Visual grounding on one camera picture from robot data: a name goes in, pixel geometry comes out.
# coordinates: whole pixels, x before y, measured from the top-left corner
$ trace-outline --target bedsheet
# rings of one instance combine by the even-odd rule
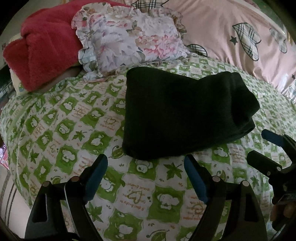
[[[148,66],[197,80],[222,71],[241,74],[260,103],[253,116],[256,128],[240,140],[194,152],[193,156],[225,181],[248,180],[272,235],[268,221],[272,188],[264,175],[246,163],[246,155],[256,150],[283,167],[290,164],[284,151],[264,141],[260,132],[266,128],[295,139],[294,105],[264,81],[196,54]],[[205,205],[186,175],[184,156],[147,162],[122,151],[127,71],[123,66],[103,83],[86,83],[80,74],[61,81],[45,94],[11,99],[3,109],[0,125],[9,168],[18,190],[32,206],[45,180],[65,182],[80,175],[99,153],[104,153],[109,166],[95,198],[87,204],[101,236],[105,240],[188,240]],[[73,230],[66,204],[62,203],[67,226]],[[222,236],[229,207],[227,203],[215,240]]]

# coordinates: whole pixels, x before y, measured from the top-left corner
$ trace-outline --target red fleece blanket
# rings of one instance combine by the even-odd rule
[[[37,90],[78,62],[82,45],[71,21],[82,6],[108,0],[75,0],[29,16],[21,27],[22,39],[11,42],[3,56],[28,91]]]

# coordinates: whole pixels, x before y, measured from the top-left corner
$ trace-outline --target clamp jaw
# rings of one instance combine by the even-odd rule
[[[266,175],[273,188],[274,198],[272,204],[284,205],[296,201],[296,142],[288,135],[278,135],[264,129],[261,133],[263,139],[283,148],[291,160],[291,165],[286,168],[257,151],[247,155],[247,163]],[[288,219],[283,214],[278,215],[272,222],[276,231],[281,231],[279,238],[296,228],[296,212]]]
[[[25,240],[103,241],[90,219],[85,204],[92,200],[107,170],[108,160],[100,154],[92,166],[66,183],[45,181],[36,197],[25,232]],[[76,233],[67,231],[60,200],[68,204]]]
[[[184,159],[184,168],[199,200],[207,207],[189,241],[211,241],[216,233],[225,201],[231,207],[221,241],[267,241],[262,212],[248,181],[226,183],[211,176],[192,155]]]

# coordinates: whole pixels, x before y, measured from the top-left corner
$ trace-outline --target black folded cloth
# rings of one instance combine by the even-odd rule
[[[199,80],[136,67],[126,74],[125,154],[140,160],[185,155],[251,132],[260,106],[239,73]]]

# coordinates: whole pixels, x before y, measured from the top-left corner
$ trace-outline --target floral pillow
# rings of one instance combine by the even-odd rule
[[[142,13],[108,3],[83,6],[74,16],[72,28],[77,28],[83,45],[78,59],[87,72],[84,80],[109,76],[122,65],[187,57],[189,51],[174,24],[178,20],[168,15],[168,10]]]

